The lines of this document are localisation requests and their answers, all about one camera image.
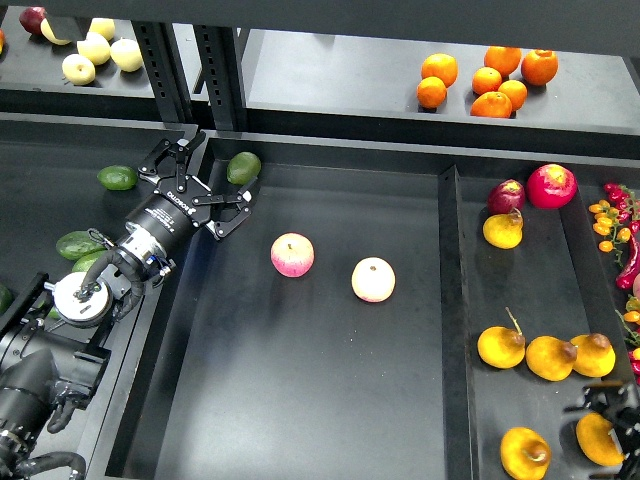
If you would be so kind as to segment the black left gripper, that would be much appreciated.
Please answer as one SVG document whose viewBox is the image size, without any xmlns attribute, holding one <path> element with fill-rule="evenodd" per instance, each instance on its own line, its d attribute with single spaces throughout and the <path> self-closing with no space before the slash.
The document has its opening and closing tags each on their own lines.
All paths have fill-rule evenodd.
<svg viewBox="0 0 640 480">
<path fill-rule="evenodd" d="M 128 215 L 125 227 L 130 233 L 143 229 L 165 253 L 201 228 L 220 241 L 252 213 L 257 176 L 234 193 L 214 194 L 188 172 L 191 157 L 205 138 L 199 132 L 191 140 L 163 139 L 138 167 L 138 177 L 153 186 L 153 193 Z"/>
</svg>

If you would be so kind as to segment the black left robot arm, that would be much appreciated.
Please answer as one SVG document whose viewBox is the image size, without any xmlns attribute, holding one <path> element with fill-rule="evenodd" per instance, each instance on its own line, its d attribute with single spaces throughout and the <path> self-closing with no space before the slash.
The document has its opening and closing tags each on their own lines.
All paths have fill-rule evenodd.
<svg viewBox="0 0 640 480">
<path fill-rule="evenodd" d="M 170 255 L 195 233 L 221 240 L 250 213 L 252 190 L 262 168 L 258 158 L 233 158 L 227 167 L 232 193 L 217 193 L 189 169 L 205 141 L 159 141 L 139 165 L 136 178 L 152 193 L 126 219 L 126 233 L 113 241 L 97 229 L 86 234 L 99 257 L 86 272 L 51 282 L 38 273 L 1 317 L 1 476 L 31 479 L 66 467 L 83 479 L 78 453 L 32 453 L 43 431 L 66 428 L 93 399 L 111 352 L 105 343 L 114 325 L 161 285 L 174 270 Z"/>
</svg>

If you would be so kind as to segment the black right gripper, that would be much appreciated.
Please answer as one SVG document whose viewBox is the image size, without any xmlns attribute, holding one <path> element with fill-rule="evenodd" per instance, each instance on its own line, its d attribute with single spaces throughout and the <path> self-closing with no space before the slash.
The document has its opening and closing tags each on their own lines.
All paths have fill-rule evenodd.
<svg viewBox="0 0 640 480">
<path fill-rule="evenodd" d="M 639 449 L 639 394 L 635 384 L 620 381 L 588 384 L 578 401 L 564 408 L 565 412 L 581 410 L 599 414 L 607 411 L 613 425 L 609 436 L 623 458 L 629 456 L 628 450 Z"/>
</svg>

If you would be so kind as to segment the yellow pear behind arm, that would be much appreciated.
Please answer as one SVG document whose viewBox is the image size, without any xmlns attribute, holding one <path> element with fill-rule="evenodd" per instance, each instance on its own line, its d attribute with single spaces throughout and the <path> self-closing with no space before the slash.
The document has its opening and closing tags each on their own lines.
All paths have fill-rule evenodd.
<svg viewBox="0 0 640 480">
<path fill-rule="evenodd" d="M 573 370 L 591 378 L 610 374 L 615 366 L 616 354 L 609 338 L 601 333 L 582 334 L 570 343 L 576 347 Z"/>
</svg>

